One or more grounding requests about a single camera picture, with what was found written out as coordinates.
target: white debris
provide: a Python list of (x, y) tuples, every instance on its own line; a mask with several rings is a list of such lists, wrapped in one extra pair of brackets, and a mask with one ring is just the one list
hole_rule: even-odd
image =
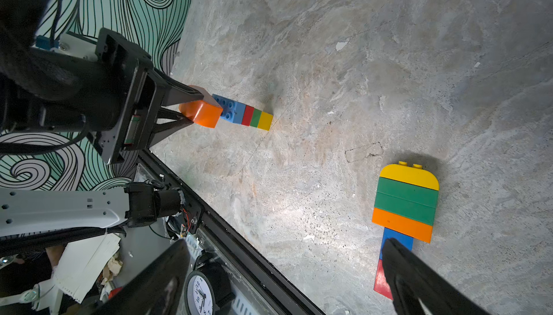
[(113, 273), (113, 275), (118, 275), (119, 272), (121, 272), (121, 267), (123, 267), (123, 263), (113, 256), (109, 259), (109, 261), (107, 261), (107, 268)]
[(344, 46), (347, 45), (347, 41), (339, 41), (336, 43), (336, 51), (340, 51), (341, 49), (344, 48)]

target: green lego brick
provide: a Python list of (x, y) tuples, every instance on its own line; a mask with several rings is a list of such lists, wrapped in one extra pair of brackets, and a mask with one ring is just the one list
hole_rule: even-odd
[(375, 208), (401, 215), (428, 225), (434, 225), (436, 208), (425, 206), (420, 203), (403, 200), (390, 195), (377, 193), (374, 201)]
[(261, 110), (253, 109), (252, 121), (249, 125), (255, 126), (257, 128), (257, 125), (259, 124), (259, 118), (261, 118)]
[(438, 191), (380, 177), (377, 192), (436, 208)]

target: yellow lego brick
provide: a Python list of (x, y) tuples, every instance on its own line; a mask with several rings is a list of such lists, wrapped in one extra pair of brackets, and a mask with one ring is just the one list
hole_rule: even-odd
[(436, 177), (432, 173), (422, 170), (422, 166), (415, 165), (408, 167), (404, 161), (400, 161), (399, 165), (388, 165), (382, 169), (380, 177), (439, 191), (440, 184)]
[(259, 118), (259, 124), (257, 127), (259, 129), (269, 130), (271, 128), (271, 122), (273, 121), (273, 115), (267, 112), (261, 112), (261, 117)]

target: red lego brick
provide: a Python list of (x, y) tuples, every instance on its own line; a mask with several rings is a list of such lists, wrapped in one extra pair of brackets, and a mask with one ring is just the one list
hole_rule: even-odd
[(386, 282), (386, 277), (384, 276), (382, 260), (378, 260), (377, 276), (376, 278), (374, 278), (374, 290), (380, 293), (382, 296), (392, 299), (390, 285), (388, 285), (388, 283)]
[(255, 109), (252, 108), (251, 106), (249, 106), (249, 105), (245, 106), (244, 118), (242, 119), (242, 125), (249, 126), (249, 124), (252, 122), (253, 110), (255, 110)]

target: analog clock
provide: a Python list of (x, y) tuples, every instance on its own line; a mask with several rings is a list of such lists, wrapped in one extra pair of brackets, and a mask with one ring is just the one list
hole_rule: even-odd
[(234, 298), (223, 268), (210, 263), (192, 271), (185, 282), (188, 315), (216, 315)]

